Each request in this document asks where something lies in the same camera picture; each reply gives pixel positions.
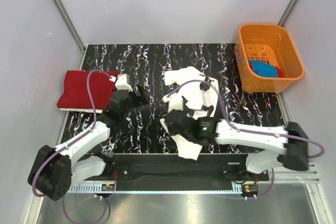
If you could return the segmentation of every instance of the blue cloth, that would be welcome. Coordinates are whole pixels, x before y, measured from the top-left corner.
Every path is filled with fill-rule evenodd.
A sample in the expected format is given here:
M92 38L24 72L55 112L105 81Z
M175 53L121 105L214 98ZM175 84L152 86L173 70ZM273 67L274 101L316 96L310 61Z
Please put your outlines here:
M253 72L259 76L269 78L279 77L277 69L270 64L256 60L249 60L248 62L253 66Z

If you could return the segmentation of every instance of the white panel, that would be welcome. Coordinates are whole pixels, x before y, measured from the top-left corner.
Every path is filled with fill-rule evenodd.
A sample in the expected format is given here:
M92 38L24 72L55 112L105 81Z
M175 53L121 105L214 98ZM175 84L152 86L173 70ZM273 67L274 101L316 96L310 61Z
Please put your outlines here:
M0 216L24 223L27 178L39 148L53 144L56 102L80 57L52 0L0 0Z
M289 18L289 30L301 55L306 75L284 92L293 120L302 125L309 137L326 147L314 163L336 216L336 2L300 0Z
M85 44L236 42L278 23L290 0L62 0Z

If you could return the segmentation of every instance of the red item in basket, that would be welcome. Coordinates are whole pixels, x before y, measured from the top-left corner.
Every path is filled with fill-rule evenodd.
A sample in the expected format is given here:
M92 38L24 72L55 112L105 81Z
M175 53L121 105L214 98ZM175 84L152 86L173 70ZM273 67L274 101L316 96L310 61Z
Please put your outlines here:
M117 72L107 71L111 76L117 76ZM57 102L61 110L92 112L86 79L89 71L69 70L64 79L64 93ZM90 90L96 109L102 110L109 103L116 88L114 82L102 73L95 72L90 77Z

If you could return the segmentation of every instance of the shiny metal surface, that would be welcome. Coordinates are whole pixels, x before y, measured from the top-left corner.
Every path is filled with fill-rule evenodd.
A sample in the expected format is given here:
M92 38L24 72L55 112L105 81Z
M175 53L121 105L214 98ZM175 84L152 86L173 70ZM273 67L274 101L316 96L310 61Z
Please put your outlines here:
M269 185L260 186L266 190ZM66 207L72 208L69 215L78 223L94 222L104 209L104 203L95 198L74 207L86 197L88 195L66 195ZM112 195L108 202L111 207L111 215L106 222L108 224L317 223L308 191L305 185L299 184L275 184L274 190L267 197L250 201L215 195ZM46 199L38 223L69 223L62 214L61 200L53 202Z

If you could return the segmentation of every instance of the marble pattern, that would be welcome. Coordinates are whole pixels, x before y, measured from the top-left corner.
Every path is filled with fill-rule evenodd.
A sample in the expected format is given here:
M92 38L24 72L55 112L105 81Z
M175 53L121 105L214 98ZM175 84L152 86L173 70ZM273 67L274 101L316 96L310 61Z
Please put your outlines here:
M194 66L216 78L231 121L259 126L283 125L275 94L243 91L234 44L89 45L83 70L101 69L130 75L132 85L150 92L150 106L134 109L116 129L114 136L92 151L115 153L176 153L175 142L159 123L166 107L161 101L174 85L164 85L164 71ZM66 141L93 120L92 114L70 112L62 141ZM211 145L202 153L257 152L253 147Z

